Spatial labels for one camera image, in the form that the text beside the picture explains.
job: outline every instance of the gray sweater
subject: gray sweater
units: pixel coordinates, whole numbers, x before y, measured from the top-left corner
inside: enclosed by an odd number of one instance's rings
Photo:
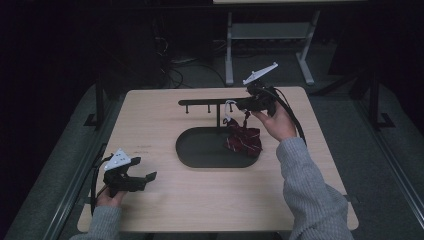
[[[347,228],[347,201],[325,184],[301,138],[289,138],[277,148],[284,182],[284,198],[294,215],[290,239],[353,239]],[[87,234],[72,240],[119,239],[120,208],[94,210]]]

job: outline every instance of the dark floor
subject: dark floor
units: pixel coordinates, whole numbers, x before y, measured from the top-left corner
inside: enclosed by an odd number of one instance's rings
[[[263,77],[264,82],[274,86],[302,86],[310,93],[322,89],[341,76],[327,75],[335,45],[314,44],[307,61],[316,81],[307,86],[295,59],[296,46],[290,46],[266,55],[235,58],[235,86],[253,70],[279,63],[279,67]],[[223,57],[212,64],[201,61],[175,67],[184,82],[180,88],[224,87],[220,76],[225,76]],[[175,81],[180,75],[171,73]],[[169,81],[166,87],[173,88]],[[364,107],[368,97],[353,101],[348,83],[326,96],[310,97],[324,136],[336,166],[350,196],[359,227],[353,231],[357,240],[367,239],[424,239],[424,230],[410,204],[399,188],[389,161],[392,154],[400,162],[403,171],[420,196],[424,196],[424,140],[412,122],[403,113],[393,93],[381,86],[380,110],[388,113],[395,128],[376,132],[370,126]],[[69,239],[78,233],[76,223],[82,210],[80,198],[88,195],[90,178],[87,172],[75,177],[75,172],[87,161],[92,161],[103,143],[107,143],[124,96],[107,100],[106,121],[97,131],[84,126],[87,116],[95,112],[94,86],[81,99],[78,107],[52,152],[36,184],[15,219],[6,239]],[[382,150],[380,139],[387,143],[391,153]],[[70,186],[72,182],[80,186]],[[67,196],[78,193],[71,208],[66,208]],[[122,233],[121,239],[143,239],[145,234]],[[209,239],[208,233],[160,233],[154,239]],[[273,239],[272,233],[219,233],[217,239]]]

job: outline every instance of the wooden table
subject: wooden table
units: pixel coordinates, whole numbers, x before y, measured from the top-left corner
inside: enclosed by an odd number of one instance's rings
[[[309,152],[326,182],[346,194],[305,91],[283,87],[302,124]],[[132,232],[224,232],[291,230],[293,215],[282,194],[284,180],[275,150],[278,142],[255,117],[248,127],[261,129],[263,151],[247,168],[190,168],[180,162],[175,144],[179,135],[193,127],[216,126],[216,109],[191,106],[186,114],[179,100],[247,97],[245,88],[130,91],[105,151],[110,156],[122,148],[130,157],[141,157],[130,176],[144,177],[157,171],[156,180],[140,192],[128,193],[123,201],[121,231]],[[241,123],[244,114],[231,117]],[[103,170],[97,189],[104,184]],[[88,231],[91,221],[87,204],[78,229]],[[348,226],[358,227],[349,204]]]

